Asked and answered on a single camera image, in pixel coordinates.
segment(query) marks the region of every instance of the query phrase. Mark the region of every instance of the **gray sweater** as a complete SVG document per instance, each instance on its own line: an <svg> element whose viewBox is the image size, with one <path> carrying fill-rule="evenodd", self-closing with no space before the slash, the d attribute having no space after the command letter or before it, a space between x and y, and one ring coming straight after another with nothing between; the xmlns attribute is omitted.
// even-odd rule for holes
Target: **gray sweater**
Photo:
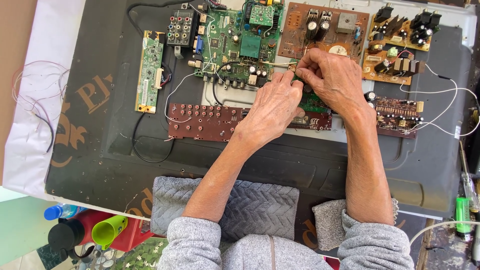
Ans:
<svg viewBox="0 0 480 270"><path fill-rule="evenodd" d="M346 239L338 249L341 270L412 270L410 245L400 229L360 223L345 211ZM158 270L331 270L322 256L280 237L248 235L220 254L220 226L212 221L180 217L168 227L168 246Z"/></svg>

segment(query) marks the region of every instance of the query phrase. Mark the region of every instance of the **forearm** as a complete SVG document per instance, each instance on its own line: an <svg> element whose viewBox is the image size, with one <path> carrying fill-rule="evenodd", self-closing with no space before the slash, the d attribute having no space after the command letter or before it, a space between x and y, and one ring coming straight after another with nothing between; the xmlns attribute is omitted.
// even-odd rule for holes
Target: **forearm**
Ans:
<svg viewBox="0 0 480 270"><path fill-rule="evenodd" d="M234 134L200 181L182 216L218 222L243 164L255 151L255 146Z"/></svg>
<svg viewBox="0 0 480 270"><path fill-rule="evenodd" d="M360 222L393 225L392 200L378 145L375 122L355 114L347 130L347 213Z"/></svg>

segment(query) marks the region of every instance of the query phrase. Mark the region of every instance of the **left hand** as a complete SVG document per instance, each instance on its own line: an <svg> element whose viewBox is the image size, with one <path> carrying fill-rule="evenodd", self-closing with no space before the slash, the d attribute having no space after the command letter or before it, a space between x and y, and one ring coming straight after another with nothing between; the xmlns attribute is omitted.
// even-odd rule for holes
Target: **left hand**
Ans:
<svg viewBox="0 0 480 270"><path fill-rule="evenodd" d="M242 141L255 152L280 137L295 116L305 115L298 107L303 83L292 82L293 76L291 71L273 74L272 81L257 91L252 108L237 125L232 140Z"/></svg>

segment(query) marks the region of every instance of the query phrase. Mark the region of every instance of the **blue bottle cap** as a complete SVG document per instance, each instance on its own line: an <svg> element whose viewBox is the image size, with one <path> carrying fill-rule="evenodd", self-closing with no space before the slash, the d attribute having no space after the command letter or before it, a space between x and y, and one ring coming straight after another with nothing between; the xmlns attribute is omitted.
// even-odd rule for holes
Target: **blue bottle cap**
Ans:
<svg viewBox="0 0 480 270"><path fill-rule="evenodd" d="M45 212L43 212L43 217L48 221L53 221L59 219L62 213L63 209L58 205L54 205L45 209Z"/></svg>

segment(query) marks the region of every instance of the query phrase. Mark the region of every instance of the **green plastic cup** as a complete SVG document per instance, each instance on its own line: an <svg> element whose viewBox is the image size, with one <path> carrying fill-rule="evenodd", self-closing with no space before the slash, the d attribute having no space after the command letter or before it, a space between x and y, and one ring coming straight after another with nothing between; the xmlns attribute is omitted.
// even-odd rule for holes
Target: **green plastic cup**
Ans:
<svg viewBox="0 0 480 270"><path fill-rule="evenodd" d="M92 229L92 239L95 243L102 246L102 250L107 249L115 238L125 230L128 225L128 218L116 215L107 220L97 223Z"/></svg>

